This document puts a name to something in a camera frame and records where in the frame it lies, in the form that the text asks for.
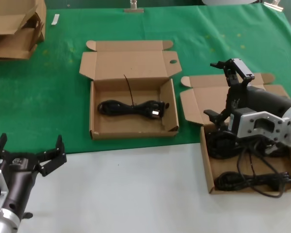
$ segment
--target black cable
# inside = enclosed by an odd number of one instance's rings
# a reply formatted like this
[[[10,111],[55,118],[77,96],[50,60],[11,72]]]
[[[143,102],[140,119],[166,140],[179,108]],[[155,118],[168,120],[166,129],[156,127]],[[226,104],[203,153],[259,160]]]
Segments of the black cable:
[[[239,156],[237,160],[237,172],[225,172],[215,179],[215,187],[222,191],[238,191],[247,187],[254,191],[271,198],[279,198],[285,191],[285,184],[291,183],[291,177],[287,172],[278,173],[278,171],[265,160],[265,157],[283,157],[289,154],[289,148],[279,146],[279,148],[266,154],[265,150],[275,143],[264,137],[247,138],[246,141],[238,141],[237,138],[226,131],[217,131],[209,133],[206,137],[209,156],[216,159],[228,159]],[[244,155],[249,154],[250,166],[253,176],[245,175],[240,169],[240,162]],[[266,166],[268,166],[274,174],[256,175],[253,167],[252,155],[259,158]],[[271,195],[257,189],[255,186],[268,185],[274,191],[278,191],[278,195]]]
[[[291,183],[291,176],[288,172],[279,173],[284,183]],[[222,173],[214,180],[216,189],[221,191],[240,191],[244,188],[259,185],[268,185],[273,191],[279,190],[279,182],[276,174],[264,174],[257,176],[243,175],[234,171]]]
[[[162,101],[149,100],[144,103],[135,105],[132,93],[130,89],[130,85],[127,77],[124,75],[127,85],[129,87],[129,92],[131,96],[132,105],[124,104],[117,100],[107,100],[101,102],[97,109],[100,114],[107,116],[121,116],[121,115],[131,115],[138,114],[145,116],[149,119],[158,119],[164,116],[165,103]]]
[[[126,75],[124,75],[124,77],[126,79],[126,82],[127,82],[128,88],[129,88],[130,97],[131,97],[131,104],[132,104],[132,106],[134,106],[134,101],[132,100],[132,93],[131,93],[131,89],[130,89],[130,84],[128,82],[128,79],[126,78]]]
[[[246,179],[245,175],[241,172],[240,170],[240,161],[242,159],[242,157],[244,156],[244,154],[249,151],[250,154],[254,154],[257,158],[259,158],[266,166],[268,166],[275,174],[273,174],[273,176],[271,177],[271,180],[274,182],[274,180],[276,182],[278,182],[278,190],[279,191],[279,194],[278,195],[271,195],[271,194],[268,194],[268,193],[265,193],[257,188],[255,188],[254,185],[252,185],[248,179]],[[268,163],[264,158],[263,156],[261,156],[259,154],[258,151],[256,151],[255,149],[251,148],[251,146],[245,148],[243,150],[243,152],[239,155],[238,157],[238,160],[237,160],[237,170],[238,170],[238,173],[241,175],[241,177],[243,178],[243,180],[246,182],[246,184],[248,185],[248,187],[252,188],[254,191],[264,195],[264,196],[267,196],[267,197],[270,197],[270,198],[279,198],[282,196],[282,194],[284,193],[285,191],[285,183],[282,179],[282,176],[278,173],[278,171],[270,164]]]

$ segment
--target white paper strip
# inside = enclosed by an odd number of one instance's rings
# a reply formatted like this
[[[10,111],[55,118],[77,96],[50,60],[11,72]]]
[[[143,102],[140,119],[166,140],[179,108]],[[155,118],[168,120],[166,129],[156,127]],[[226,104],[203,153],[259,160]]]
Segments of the white paper strip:
[[[58,22],[59,14],[55,14],[52,25],[56,25]]]

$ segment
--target cardboard box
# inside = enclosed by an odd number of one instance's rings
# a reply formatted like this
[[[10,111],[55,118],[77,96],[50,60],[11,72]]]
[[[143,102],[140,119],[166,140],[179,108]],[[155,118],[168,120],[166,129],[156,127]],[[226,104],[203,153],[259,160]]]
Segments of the cardboard box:
[[[0,60],[29,59],[45,38],[44,0],[0,0]]]
[[[172,41],[88,41],[80,74],[92,79],[90,135],[93,139],[175,136],[179,129],[174,85],[170,76],[181,71]],[[169,104],[162,119],[140,115],[105,116],[99,103],[118,100],[131,105],[160,100]]]
[[[275,80],[272,74],[255,74],[255,79],[251,82],[253,86],[265,89],[269,92],[289,97],[285,89],[280,85],[269,84]],[[204,110],[212,109],[215,112],[222,112],[226,105],[226,95],[228,85],[224,75],[204,75],[183,77],[181,83],[184,86],[192,87],[180,94],[183,111],[186,120],[200,124],[201,132],[201,149],[205,168],[205,176],[207,180],[208,191],[211,194],[229,193],[215,189],[214,180],[223,172],[236,171],[238,157],[218,160],[208,156],[205,135],[215,130],[215,125],[209,121],[209,117],[204,114]],[[252,156],[254,170],[257,175],[265,173],[273,173],[260,159]],[[278,172],[287,171],[291,175],[291,154],[284,158],[266,158],[266,160],[278,170]],[[241,170],[244,174],[251,175],[249,156],[244,156],[241,163]],[[275,194],[267,186],[259,186],[265,192]],[[291,184],[286,185],[286,191],[291,191]],[[251,188],[246,188],[239,192],[255,193]]]

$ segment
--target box lid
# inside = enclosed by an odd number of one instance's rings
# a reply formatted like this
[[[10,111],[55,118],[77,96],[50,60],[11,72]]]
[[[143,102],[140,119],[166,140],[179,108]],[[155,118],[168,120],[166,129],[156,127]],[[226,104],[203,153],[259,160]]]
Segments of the box lid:
[[[269,86],[272,92],[285,93],[279,85],[267,85],[275,80],[269,73],[255,73],[255,79],[251,85],[267,89]],[[200,75],[182,77],[181,83],[184,86],[192,87],[180,93],[185,119],[197,124],[210,124],[209,117],[204,110],[211,109],[221,112],[226,106],[228,85],[225,75]]]
[[[17,32],[36,12],[36,0],[0,0],[0,35]]]
[[[80,74],[92,80],[166,78],[181,71],[172,41],[87,41]]]

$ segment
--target green tablecloth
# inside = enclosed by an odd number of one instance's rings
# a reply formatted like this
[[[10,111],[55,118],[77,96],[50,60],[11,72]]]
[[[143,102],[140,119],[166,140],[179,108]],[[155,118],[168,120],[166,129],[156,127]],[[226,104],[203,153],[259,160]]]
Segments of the green tablecloth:
[[[58,24],[51,26],[54,14]],[[182,72],[173,77],[180,123],[174,138],[92,141],[90,80],[79,74],[87,40],[173,40]],[[184,119],[179,93],[186,75],[220,73],[210,62],[242,58],[254,72],[271,72],[291,96],[291,29],[283,13],[260,4],[48,10],[47,37],[28,61],[0,62],[0,134],[7,150],[52,148],[58,134],[68,153],[199,142]]]

